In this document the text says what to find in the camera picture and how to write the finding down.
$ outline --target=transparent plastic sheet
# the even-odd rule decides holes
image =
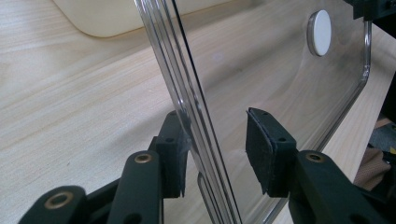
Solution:
[[[286,200],[262,196],[244,150],[245,111],[269,111],[299,149],[321,150],[368,78],[371,23],[353,21],[342,0],[204,1],[186,15],[178,10],[192,0],[135,2],[191,136],[212,221],[273,220]],[[318,57],[306,26],[321,9],[333,34],[329,53]]]

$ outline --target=light wood grain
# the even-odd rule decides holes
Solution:
[[[196,38],[206,29],[204,22],[194,28]],[[0,3],[0,31],[0,223],[16,223],[50,189],[79,185],[92,192],[118,178],[128,156],[147,149],[173,107],[143,29],[94,38],[50,0],[14,0]],[[376,34],[372,79],[329,145],[343,150],[328,149],[343,169],[358,167],[362,155],[349,150],[344,134],[353,133],[358,148],[367,143],[395,69],[396,45]],[[238,162],[241,153],[227,156],[232,178],[249,169]],[[354,175],[357,168],[351,169],[347,173]],[[186,198],[165,200],[167,223],[210,220],[191,159],[187,172]]]
[[[383,127],[383,126],[385,126],[387,124],[390,124],[390,123],[392,123],[392,121],[390,119],[388,119],[388,118],[386,118],[384,116],[381,116],[381,114],[380,114],[379,117],[378,117],[378,120],[375,123],[374,129]]]

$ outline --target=round hole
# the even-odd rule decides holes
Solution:
[[[309,158],[311,158],[314,161],[320,161],[320,157],[317,155],[309,155]]]
[[[364,216],[361,216],[361,215],[359,215],[359,214],[352,214],[350,217],[349,217],[349,219],[353,222],[353,223],[356,223],[356,224],[370,224],[370,221],[366,218],[366,217],[364,217]]]
[[[47,209],[57,209],[67,205],[72,201],[72,199],[73,199],[72,192],[62,191],[48,198],[44,203],[44,206]]]
[[[308,154],[305,155],[305,157],[306,157],[309,161],[324,162],[324,158],[323,158],[322,156],[320,156],[319,154],[308,153]]]
[[[124,224],[139,224],[142,222],[142,216],[140,214],[131,214],[124,219]]]
[[[148,161],[151,161],[151,155],[149,154],[138,155],[134,158],[134,161],[137,163],[146,163]]]

